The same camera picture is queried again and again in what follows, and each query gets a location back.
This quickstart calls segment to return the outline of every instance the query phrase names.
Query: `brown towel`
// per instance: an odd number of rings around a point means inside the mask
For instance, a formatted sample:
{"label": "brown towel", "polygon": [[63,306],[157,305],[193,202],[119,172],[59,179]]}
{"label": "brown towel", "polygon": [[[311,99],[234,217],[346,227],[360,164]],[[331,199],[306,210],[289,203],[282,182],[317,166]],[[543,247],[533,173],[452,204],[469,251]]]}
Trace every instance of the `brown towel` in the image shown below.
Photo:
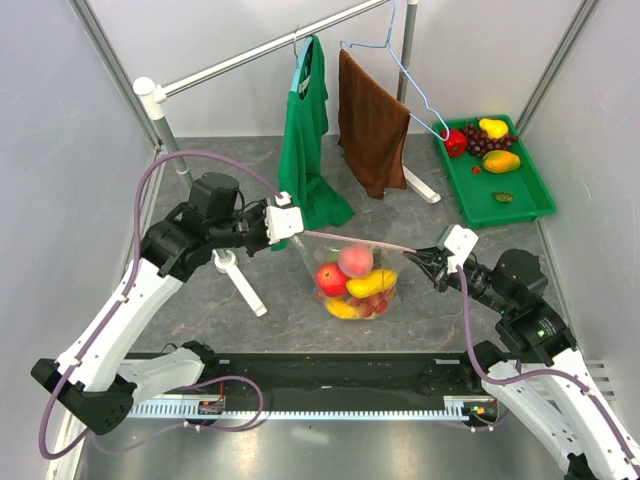
{"label": "brown towel", "polygon": [[340,50],[339,145],[367,195],[384,198],[387,187],[407,188],[402,149],[409,109]]}

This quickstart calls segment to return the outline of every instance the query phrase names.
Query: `white wall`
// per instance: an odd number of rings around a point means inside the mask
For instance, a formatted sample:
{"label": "white wall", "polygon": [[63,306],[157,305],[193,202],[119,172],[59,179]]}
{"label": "white wall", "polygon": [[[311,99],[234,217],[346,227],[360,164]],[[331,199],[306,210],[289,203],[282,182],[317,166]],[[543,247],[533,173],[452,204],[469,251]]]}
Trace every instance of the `white wall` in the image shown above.
{"label": "white wall", "polygon": [[[358,3],[357,0],[92,0],[131,78],[167,84]],[[515,119],[579,0],[423,0],[411,71],[445,118],[506,113]],[[398,0],[394,44],[401,51],[405,0]],[[391,4],[322,32],[331,131],[337,132],[341,39],[381,43]],[[354,51],[378,82],[396,92],[397,67],[383,51]],[[295,59],[272,53],[171,98],[177,136],[281,135]],[[421,98],[407,104],[425,121]],[[424,131],[412,125],[412,131]]]}
{"label": "white wall", "polygon": [[153,152],[66,1],[6,3],[0,44],[0,468],[35,480],[47,394],[31,367],[111,293]]}
{"label": "white wall", "polygon": [[577,336],[640,437],[640,3],[601,2],[525,133],[558,205],[543,221]]}

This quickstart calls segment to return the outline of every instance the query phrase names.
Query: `green tray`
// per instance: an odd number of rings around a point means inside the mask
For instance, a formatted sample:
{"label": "green tray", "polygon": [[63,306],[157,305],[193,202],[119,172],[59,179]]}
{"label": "green tray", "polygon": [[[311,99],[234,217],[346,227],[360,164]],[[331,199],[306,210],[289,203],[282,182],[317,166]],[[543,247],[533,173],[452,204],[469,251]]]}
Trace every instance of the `green tray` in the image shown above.
{"label": "green tray", "polygon": [[[454,120],[447,122],[447,125],[456,130],[469,124],[478,127],[482,118],[503,120],[509,126],[509,133],[519,135],[506,115]],[[441,123],[436,123],[433,128],[437,132],[444,130]],[[501,174],[493,174],[484,169],[479,174],[474,174],[471,168],[474,165],[482,167],[482,159],[467,152],[450,158],[444,143],[437,137],[435,142],[466,226],[482,228],[528,222],[556,211],[556,205],[522,140],[518,140],[510,150],[520,157],[520,168]],[[510,192],[513,194],[513,201],[500,203],[493,198],[492,192]]]}

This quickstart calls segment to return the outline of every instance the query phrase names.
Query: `blue hanger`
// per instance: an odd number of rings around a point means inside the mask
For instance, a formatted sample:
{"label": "blue hanger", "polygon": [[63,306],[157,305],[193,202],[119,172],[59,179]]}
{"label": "blue hanger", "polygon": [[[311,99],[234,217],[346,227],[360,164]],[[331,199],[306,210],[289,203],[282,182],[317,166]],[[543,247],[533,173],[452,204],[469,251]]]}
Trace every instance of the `blue hanger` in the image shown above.
{"label": "blue hanger", "polygon": [[298,54],[294,49],[294,54],[296,54],[296,71],[293,72],[293,81],[291,82],[291,91],[298,93],[298,86],[300,85],[300,75],[303,73],[303,69],[305,66],[305,59],[307,57],[307,52],[309,51],[309,47],[313,43],[313,37],[307,37],[304,45],[302,46],[302,51]]}
{"label": "blue hanger", "polygon": [[389,53],[391,54],[391,56],[393,57],[393,59],[396,61],[396,63],[398,64],[398,66],[400,67],[400,70],[402,70],[402,73],[405,74],[405,76],[409,79],[409,81],[411,82],[411,84],[415,87],[415,89],[418,91],[418,93],[420,94],[420,96],[422,97],[422,99],[424,100],[424,104],[427,107],[427,110],[429,110],[430,112],[433,112],[436,117],[438,117],[438,120],[440,120],[440,122],[444,125],[444,129],[447,132],[447,135],[443,138],[442,136],[440,136],[440,134],[438,132],[435,132],[429,125],[427,125],[426,123],[424,123],[422,120],[420,120],[418,117],[416,117],[413,113],[410,113],[409,115],[411,115],[411,118],[413,118],[416,122],[418,122],[420,125],[422,125],[424,128],[426,128],[427,130],[429,130],[431,133],[433,133],[436,137],[438,137],[440,140],[442,140],[443,142],[446,142],[449,139],[449,127],[446,124],[446,122],[442,119],[442,117],[440,116],[440,114],[433,109],[432,107],[429,106],[429,100],[427,100],[427,96],[424,94],[424,92],[420,89],[420,87],[418,86],[418,84],[415,82],[415,80],[413,79],[413,77],[409,74],[409,72],[407,71],[406,68],[404,68],[404,66],[402,65],[402,63],[400,62],[400,60],[398,60],[398,56],[395,54],[395,52],[393,51],[393,49],[391,48],[391,35],[393,33],[393,23],[396,19],[396,0],[392,0],[393,1],[393,12],[391,14],[391,23],[389,24],[389,30],[387,32],[387,41],[384,42],[383,45],[370,45],[368,43],[351,43],[351,42],[347,42],[345,40],[341,40],[340,41],[340,48],[344,48],[344,45],[348,45],[349,48],[356,46],[356,47],[365,47],[365,48],[386,48],[387,50],[389,50]]}

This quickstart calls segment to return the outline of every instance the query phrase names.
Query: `transparent bag of fruit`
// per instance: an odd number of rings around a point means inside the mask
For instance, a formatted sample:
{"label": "transparent bag of fruit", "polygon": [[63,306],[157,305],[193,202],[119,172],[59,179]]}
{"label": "transparent bag of fruit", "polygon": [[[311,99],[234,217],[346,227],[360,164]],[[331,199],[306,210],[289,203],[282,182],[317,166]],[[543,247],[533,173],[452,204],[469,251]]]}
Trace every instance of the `transparent bag of fruit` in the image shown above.
{"label": "transparent bag of fruit", "polygon": [[403,247],[305,232],[293,240],[327,312],[341,320],[372,320],[394,308],[396,284],[407,265]]}

